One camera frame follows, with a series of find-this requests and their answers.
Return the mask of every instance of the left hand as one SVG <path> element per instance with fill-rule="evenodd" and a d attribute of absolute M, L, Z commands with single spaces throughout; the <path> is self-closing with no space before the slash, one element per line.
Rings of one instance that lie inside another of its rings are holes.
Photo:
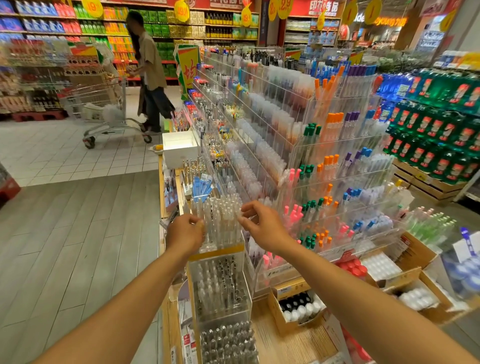
<path fill-rule="evenodd" d="M 205 238 L 205 223 L 198 216 L 184 214 L 176 217 L 167 228 L 166 250 L 179 252 L 189 258 L 198 252 Z"/>

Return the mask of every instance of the round yellow hanging sign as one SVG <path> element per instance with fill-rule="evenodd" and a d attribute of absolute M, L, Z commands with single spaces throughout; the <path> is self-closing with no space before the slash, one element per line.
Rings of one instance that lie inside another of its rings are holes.
<path fill-rule="evenodd" d="M 440 31 L 446 32 L 455 19 L 456 9 L 449 12 L 446 17 L 440 22 Z"/>
<path fill-rule="evenodd" d="M 357 17 L 359 7 L 357 5 L 357 0 L 351 0 L 343 10 L 342 14 L 342 24 L 350 25 L 353 23 Z"/>
<path fill-rule="evenodd" d="M 82 0 L 82 5 L 92 18 L 99 18 L 103 15 L 103 6 L 99 0 Z"/>
<path fill-rule="evenodd" d="M 277 0 L 270 0 L 270 2 L 268 3 L 268 19 L 271 22 L 275 20 L 277 8 L 278 8 Z"/>
<path fill-rule="evenodd" d="M 293 0 L 278 0 L 278 17 L 287 19 L 293 8 Z"/>
<path fill-rule="evenodd" d="M 243 26 L 250 26 L 252 25 L 252 12 L 249 8 L 250 4 L 244 7 L 241 11 L 241 24 Z"/>
<path fill-rule="evenodd" d="M 190 19 L 190 10 L 188 5 L 185 3 L 185 0 L 177 0 L 175 6 L 173 7 L 173 12 L 175 14 L 175 19 L 181 21 L 182 23 L 187 22 Z"/>
<path fill-rule="evenodd" d="M 382 0 L 372 0 L 365 9 L 365 24 L 370 25 L 375 22 L 382 11 Z"/>
<path fill-rule="evenodd" d="M 317 19 L 317 30 L 322 30 L 325 25 L 325 10 L 318 16 Z"/>

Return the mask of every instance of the forearm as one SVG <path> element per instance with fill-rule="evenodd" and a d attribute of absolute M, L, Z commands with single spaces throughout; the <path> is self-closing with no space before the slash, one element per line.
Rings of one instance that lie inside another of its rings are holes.
<path fill-rule="evenodd" d="M 130 363 L 187 258 L 167 250 L 35 363 Z"/>
<path fill-rule="evenodd" d="M 378 363 L 477 363 L 437 326 L 394 298 L 294 242 L 285 246 L 281 256 Z"/>

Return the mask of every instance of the person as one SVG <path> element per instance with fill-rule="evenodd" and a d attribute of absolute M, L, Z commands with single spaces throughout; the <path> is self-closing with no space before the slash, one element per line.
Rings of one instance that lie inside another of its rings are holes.
<path fill-rule="evenodd" d="M 241 210 L 242 227 L 300 272 L 377 363 L 479 363 L 419 313 L 297 244 L 273 209 L 253 201 Z M 190 214 L 175 218 L 165 252 L 34 363 L 130 363 L 174 276 L 203 240 L 202 220 Z"/>
<path fill-rule="evenodd" d="M 155 41 L 147 34 L 144 28 L 144 19 L 139 12 L 130 11 L 127 15 L 127 30 L 132 38 L 132 45 L 135 50 L 135 57 L 139 56 L 138 67 L 130 71 L 130 76 L 140 75 L 144 85 L 140 95 L 140 108 L 143 107 L 142 96 L 145 101 L 147 121 L 144 123 L 148 131 L 159 133 L 160 114 L 171 118 L 175 108 L 165 95 L 164 88 L 167 87 L 167 80 L 163 72 L 162 59 L 156 49 Z"/>

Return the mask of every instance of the black hair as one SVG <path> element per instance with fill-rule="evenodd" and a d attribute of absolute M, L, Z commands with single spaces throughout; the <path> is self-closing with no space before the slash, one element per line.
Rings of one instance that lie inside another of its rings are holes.
<path fill-rule="evenodd" d="M 144 25 L 144 17 L 139 12 L 136 12 L 134 10 L 130 10 L 127 15 L 127 22 L 128 21 L 135 21 L 141 26 Z M 140 59 L 140 40 L 139 36 L 134 34 L 131 29 L 127 26 L 128 34 L 130 34 L 130 38 L 132 39 L 132 45 L 133 45 L 133 50 L 135 51 L 135 58 L 137 60 Z"/>

